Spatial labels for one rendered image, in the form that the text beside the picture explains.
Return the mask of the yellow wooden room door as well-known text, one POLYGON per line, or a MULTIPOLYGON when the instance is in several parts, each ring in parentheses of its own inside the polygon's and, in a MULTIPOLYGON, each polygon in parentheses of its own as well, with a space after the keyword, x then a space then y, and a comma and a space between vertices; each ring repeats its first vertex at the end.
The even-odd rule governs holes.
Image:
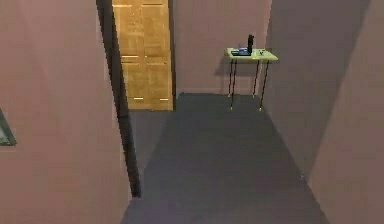
POLYGON ((128 106, 172 111, 169 0, 112 0, 128 106))

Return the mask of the black laptop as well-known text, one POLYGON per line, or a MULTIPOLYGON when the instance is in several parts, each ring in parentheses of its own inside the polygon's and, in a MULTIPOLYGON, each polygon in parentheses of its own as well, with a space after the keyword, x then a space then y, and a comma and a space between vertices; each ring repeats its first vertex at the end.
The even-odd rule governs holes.
POLYGON ((233 56, 251 56, 252 49, 251 48, 236 48, 231 50, 231 54, 233 56))

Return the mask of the yellow table with black legs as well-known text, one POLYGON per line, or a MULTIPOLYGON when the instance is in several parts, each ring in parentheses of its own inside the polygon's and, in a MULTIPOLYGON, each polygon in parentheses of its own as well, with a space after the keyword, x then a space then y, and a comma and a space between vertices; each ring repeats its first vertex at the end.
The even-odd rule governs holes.
POLYGON ((239 62, 255 62, 256 63, 256 72, 255 72, 255 78, 253 83, 253 91, 252 91, 252 97, 255 97, 256 95, 256 84, 257 84, 257 78, 258 78, 258 72, 260 68, 260 64, 262 62, 266 63, 265 67, 265 74, 264 74, 264 80, 262 84, 262 93, 259 103, 259 110, 263 109, 263 100, 264 100, 264 93, 265 93, 265 87, 266 87, 266 81, 268 77, 268 68, 269 64, 273 61, 278 61, 279 58, 271 53, 270 51, 266 50, 264 55, 259 55, 259 50, 261 49, 253 49, 251 56, 233 56, 231 54, 231 50, 236 48, 226 48, 224 50, 224 56, 230 61, 230 71, 229 71, 229 84, 228 84, 228 98, 230 99, 230 109, 233 109, 234 105, 234 95, 235 95, 235 85, 236 85, 236 75, 237 75, 237 65, 239 62))

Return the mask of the grey framed wall picture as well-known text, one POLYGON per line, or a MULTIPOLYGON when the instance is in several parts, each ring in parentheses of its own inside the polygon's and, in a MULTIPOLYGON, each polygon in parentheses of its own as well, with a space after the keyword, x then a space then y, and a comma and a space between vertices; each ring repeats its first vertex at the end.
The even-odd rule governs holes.
POLYGON ((0 146, 15 146, 16 138, 13 135, 8 122, 0 109, 0 146))

